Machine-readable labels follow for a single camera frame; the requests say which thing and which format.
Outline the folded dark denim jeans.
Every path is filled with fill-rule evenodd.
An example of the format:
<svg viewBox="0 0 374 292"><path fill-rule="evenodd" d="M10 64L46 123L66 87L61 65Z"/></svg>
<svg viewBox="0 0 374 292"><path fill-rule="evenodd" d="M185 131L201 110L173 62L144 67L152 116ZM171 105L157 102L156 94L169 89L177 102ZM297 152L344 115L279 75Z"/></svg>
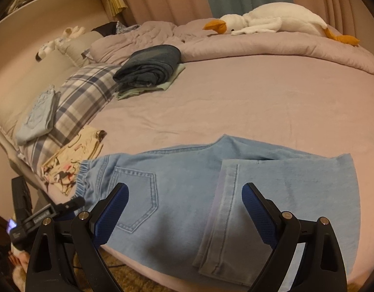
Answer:
<svg viewBox="0 0 374 292"><path fill-rule="evenodd" d="M159 45L134 52L115 72L117 90L151 88L165 83L176 71L181 52L172 45Z"/></svg>

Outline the pink quilted comforter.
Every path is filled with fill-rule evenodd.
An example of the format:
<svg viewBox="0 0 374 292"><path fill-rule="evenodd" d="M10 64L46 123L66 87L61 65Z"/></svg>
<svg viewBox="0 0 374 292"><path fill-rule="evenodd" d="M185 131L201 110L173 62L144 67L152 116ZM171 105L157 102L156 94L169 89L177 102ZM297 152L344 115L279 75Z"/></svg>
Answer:
<svg viewBox="0 0 374 292"><path fill-rule="evenodd" d="M205 19L177 26L172 22L148 21L139 28L100 38L89 52L98 63L121 64L136 51L172 45L182 62L205 61L249 55L298 55L353 67L374 75L374 55L363 47L342 44L303 32L264 32L220 35L203 29Z"/></svg>

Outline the light blue denim pants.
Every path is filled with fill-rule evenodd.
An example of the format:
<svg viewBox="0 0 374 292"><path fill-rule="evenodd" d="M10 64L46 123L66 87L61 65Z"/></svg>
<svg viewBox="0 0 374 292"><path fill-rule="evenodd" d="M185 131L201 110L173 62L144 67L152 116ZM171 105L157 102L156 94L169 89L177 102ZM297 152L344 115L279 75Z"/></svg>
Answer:
<svg viewBox="0 0 374 292"><path fill-rule="evenodd" d="M107 244L136 266L202 285L251 285L271 247L242 203L247 183L297 218L327 217L346 271L355 263L360 199L348 154L321 157L226 135L213 144L84 161L76 195L90 210L118 183L130 197Z"/></svg>

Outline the cream printed folded garment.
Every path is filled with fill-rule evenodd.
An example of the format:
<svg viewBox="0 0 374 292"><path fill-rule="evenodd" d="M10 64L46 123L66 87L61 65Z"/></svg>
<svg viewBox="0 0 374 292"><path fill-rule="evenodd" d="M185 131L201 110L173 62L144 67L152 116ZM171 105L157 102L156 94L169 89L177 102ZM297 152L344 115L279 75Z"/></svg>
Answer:
<svg viewBox="0 0 374 292"><path fill-rule="evenodd" d="M106 135L104 130L85 125L69 143L41 166L42 178L46 184L68 196L76 184L80 163L99 156Z"/></svg>

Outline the beige headboard shelf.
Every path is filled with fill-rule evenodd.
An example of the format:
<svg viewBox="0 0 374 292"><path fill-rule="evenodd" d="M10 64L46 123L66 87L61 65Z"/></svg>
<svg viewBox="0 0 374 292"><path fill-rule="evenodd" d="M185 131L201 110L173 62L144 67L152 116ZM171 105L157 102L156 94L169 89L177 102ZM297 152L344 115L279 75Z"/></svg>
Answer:
<svg viewBox="0 0 374 292"><path fill-rule="evenodd" d="M106 0L33 0L0 22L0 78L17 78L35 54L67 27L87 31L112 20Z"/></svg>

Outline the brown fuzzy rug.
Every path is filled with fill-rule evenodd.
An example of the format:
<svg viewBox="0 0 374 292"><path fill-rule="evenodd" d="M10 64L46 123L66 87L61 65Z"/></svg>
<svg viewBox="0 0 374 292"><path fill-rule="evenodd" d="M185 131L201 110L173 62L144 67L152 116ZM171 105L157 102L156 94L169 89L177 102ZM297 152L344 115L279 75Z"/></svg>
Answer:
<svg viewBox="0 0 374 292"><path fill-rule="evenodd" d="M172 289L164 287L144 275L139 274L131 267L127 266L117 258L113 257L103 248L99 249L101 257L107 265L110 273L113 275L119 286L126 292L171 292ZM78 255L74 255L73 268L78 282L79 288L82 291L93 291L84 270L81 267Z"/></svg>

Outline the blue plaid pillow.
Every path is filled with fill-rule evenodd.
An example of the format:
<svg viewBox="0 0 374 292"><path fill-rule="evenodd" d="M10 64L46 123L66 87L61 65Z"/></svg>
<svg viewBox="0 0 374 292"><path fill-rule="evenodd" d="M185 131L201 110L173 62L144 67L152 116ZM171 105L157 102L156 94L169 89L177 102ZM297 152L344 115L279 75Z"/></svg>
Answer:
<svg viewBox="0 0 374 292"><path fill-rule="evenodd" d="M119 65L92 64L79 69L58 89L60 100L52 130L19 148L23 161L41 176L42 165L69 143L115 92Z"/></svg>

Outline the white goose plush toy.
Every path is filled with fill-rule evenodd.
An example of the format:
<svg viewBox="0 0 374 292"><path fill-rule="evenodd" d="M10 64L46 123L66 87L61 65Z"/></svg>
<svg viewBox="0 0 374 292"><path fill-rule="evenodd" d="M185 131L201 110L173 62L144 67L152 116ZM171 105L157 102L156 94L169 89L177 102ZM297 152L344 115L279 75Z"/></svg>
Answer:
<svg viewBox="0 0 374 292"><path fill-rule="evenodd" d="M302 32L351 46L360 44L360 40L354 36L335 34L316 13L302 5L287 2L261 5L243 15L224 15L209 21L204 30L234 36L264 32Z"/></svg>

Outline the folded light green cloth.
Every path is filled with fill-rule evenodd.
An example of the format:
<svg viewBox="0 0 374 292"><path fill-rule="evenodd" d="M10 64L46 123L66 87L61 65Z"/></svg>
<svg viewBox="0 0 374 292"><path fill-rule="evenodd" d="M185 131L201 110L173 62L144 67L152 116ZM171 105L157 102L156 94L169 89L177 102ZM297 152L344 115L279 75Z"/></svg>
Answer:
<svg viewBox="0 0 374 292"><path fill-rule="evenodd" d="M144 93L166 91L173 84L173 82L179 76L179 74L181 74L181 72L183 70L185 70L185 68L186 68L185 64L183 64L183 63L178 64L174 73L170 76L168 81L166 81L162 84L159 84L157 86L152 86L152 87L147 87L147 88L133 88L133 89L130 89L130 90L116 91L114 93L114 97L117 100L125 100L125 99L128 99L128 98L139 96L139 95L144 94Z"/></svg>

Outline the small folded light denim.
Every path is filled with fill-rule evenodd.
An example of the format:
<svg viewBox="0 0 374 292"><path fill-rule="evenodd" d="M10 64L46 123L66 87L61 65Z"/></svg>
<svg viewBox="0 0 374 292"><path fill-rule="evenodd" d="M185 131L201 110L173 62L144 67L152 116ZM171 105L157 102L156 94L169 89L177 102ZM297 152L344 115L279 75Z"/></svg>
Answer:
<svg viewBox="0 0 374 292"><path fill-rule="evenodd" d="M51 132L59 101L60 92L53 85L39 94L16 133L18 146Z"/></svg>

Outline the small white plush toy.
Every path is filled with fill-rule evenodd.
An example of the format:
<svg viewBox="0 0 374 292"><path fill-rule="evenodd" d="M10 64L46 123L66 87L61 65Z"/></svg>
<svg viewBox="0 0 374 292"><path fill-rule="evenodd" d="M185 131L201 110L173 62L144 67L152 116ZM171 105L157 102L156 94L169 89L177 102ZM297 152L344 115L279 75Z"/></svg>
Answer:
<svg viewBox="0 0 374 292"><path fill-rule="evenodd" d="M44 43L39 48L39 50L37 51L37 53L35 55L36 62L42 61L52 51L54 51L56 49L59 49L66 42L69 42L70 40L72 40L74 38L77 38L80 35L83 35L85 32L86 32L85 27L76 26L74 28L71 28L71 27L66 28L63 31L61 36Z"/></svg>

